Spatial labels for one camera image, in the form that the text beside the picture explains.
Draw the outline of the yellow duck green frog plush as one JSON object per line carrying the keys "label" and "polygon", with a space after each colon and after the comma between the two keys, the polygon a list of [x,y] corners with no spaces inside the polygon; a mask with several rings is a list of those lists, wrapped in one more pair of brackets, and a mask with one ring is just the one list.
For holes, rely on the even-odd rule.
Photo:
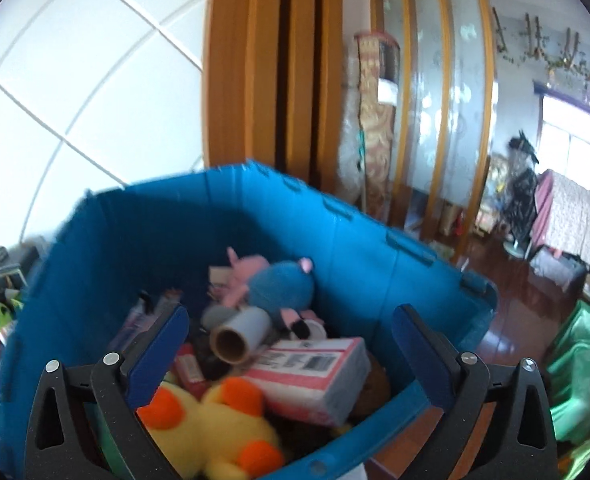
{"label": "yellow duck green frog plush", "polygon": [[181,478],[258,479],[286,463],[265,407],[260,388],[228,377],[199,399],[162,382],[137,415]]}

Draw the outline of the pink white tissue pack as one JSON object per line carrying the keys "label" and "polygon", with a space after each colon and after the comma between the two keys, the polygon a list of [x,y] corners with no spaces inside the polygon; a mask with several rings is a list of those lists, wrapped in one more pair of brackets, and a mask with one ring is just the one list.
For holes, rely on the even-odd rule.
{"label": "pink white tissue pack", "polygon": [[357,337],[281,340],[263,350],[243,377],[260,388],[274,414],[339,427],[370,372],[365,341]]}

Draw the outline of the blue shirt pig plush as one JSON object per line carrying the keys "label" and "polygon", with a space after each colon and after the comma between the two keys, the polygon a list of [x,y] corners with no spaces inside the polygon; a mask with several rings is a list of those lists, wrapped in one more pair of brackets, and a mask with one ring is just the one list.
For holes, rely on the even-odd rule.
{"label": "blue shirt pig plush", "polygon": [[324,322],[311,310],[315,296],[313,262],[309,258],[270,263],[262,255],[239,257],[227,248],[229,272],[222,284],[211,284],[210,297],[229,309],[242,306],[264,310],[277,330],[287,330],[296,339],[313,338],[308,321]]}

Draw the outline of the green plastic bag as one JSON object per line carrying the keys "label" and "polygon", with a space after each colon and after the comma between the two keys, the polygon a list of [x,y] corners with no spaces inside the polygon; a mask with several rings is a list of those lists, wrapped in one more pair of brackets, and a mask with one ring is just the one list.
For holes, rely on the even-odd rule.
{"label": "green plastic bag", "polygon": [[590,460],[590,306],[577,302],[549,348],[545,371],[555,439],[570,449],[560,453],[558,471],[575,479]]}

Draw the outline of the red long box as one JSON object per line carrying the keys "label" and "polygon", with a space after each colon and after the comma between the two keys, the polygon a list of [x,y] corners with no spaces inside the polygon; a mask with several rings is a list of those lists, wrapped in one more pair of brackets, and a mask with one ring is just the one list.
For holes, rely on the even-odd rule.
{"label": "red long box", "polygon": [[197,400],[201,400],[210,387],[210,382],[202,373],[199,361],[190,342],[181,344],[173,360],[173,372],[179,384]]}

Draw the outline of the black gift box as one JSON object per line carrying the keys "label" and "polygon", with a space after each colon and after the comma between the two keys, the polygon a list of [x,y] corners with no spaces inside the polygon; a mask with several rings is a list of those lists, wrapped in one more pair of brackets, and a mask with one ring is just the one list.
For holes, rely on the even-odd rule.
{"label": "black gift box", "polygon": [[0,302],[6,300],[7,289],[21,290],[28,285],[40,259],[35,245],[0,247]]}

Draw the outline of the blue plastic storage crate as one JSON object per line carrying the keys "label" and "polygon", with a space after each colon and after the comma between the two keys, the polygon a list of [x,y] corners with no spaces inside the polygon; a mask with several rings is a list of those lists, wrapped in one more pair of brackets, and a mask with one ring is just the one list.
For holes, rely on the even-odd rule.
{"label": "blue plastic storage crate", "polygon": [[100,360],[138,292],[183,293],[197,315],[208,271],[227,252],[271,261],[309,258],[316,314],[360,337],[386,370],[393,398],[360,425],[279,471],[282,479],[334,479],[365,462],[427,405],[391,333],[409,304],[456,348],[477,348],[496,313],[487,278],[460,271],[431,248],[356,208],[255,162],[86,196],[30,281],[0,366],[0,468],[24,469],[39,377],[50,360]]}

